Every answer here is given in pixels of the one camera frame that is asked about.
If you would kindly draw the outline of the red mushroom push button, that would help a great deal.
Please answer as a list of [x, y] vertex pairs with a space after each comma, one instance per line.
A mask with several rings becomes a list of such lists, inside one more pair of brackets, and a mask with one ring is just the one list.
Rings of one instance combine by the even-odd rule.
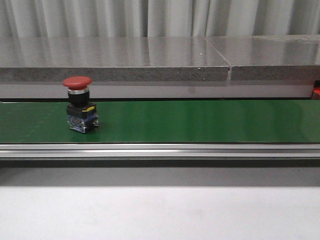
[[66, 113], [69, 128], [83, 134], [99, 126], [97, 105], [90, 102], [88, 85], [91, 83], [88, 76], [71, 76], [62, 82], [68, 88]]

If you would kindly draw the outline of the grey stone counter slab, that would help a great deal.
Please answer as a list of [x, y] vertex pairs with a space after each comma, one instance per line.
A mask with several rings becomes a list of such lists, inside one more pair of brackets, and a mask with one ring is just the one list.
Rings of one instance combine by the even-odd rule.
[[202, 37], [3, 37], [2, 83], [224, 82], [229, 66]]

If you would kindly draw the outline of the grey stone slab right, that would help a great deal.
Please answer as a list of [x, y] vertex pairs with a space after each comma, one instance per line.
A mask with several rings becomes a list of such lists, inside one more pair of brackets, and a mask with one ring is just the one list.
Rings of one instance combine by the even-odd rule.
[[312, 85], [320, 78], [319, 35], [211, 36], [206, 41], [229, 64], [233, 82]]

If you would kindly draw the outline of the green conveyor belt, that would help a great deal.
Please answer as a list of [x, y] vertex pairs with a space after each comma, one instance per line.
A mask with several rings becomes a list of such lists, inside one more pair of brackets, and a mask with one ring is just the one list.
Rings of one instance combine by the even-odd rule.
[[71, 130], [65, 102], [0, 105], [9, 143], [318, 143], [317, 100], [169, 100], [97, 103], [99, 126]]

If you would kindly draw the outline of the red object at right edge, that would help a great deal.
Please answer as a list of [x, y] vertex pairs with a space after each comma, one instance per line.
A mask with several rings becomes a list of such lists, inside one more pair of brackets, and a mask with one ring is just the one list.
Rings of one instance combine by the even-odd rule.
[[312, 100], [320, 100], [320, 87], [319, 86], [317, 86], [313, 89], [311, 99]]

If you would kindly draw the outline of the white curtain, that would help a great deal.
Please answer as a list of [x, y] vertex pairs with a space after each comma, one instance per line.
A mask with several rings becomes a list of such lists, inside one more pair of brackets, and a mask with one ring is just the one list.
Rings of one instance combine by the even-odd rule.
[[3, 0], [2, 37], [317, 35], [317, 0]]

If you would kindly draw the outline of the aluminium conveyor frame rail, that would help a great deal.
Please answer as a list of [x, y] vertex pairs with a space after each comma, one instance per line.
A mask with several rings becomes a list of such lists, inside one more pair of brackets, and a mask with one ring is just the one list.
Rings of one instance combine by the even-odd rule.
[[0, 159], [319, 159], [318, 143], [1, 144]]

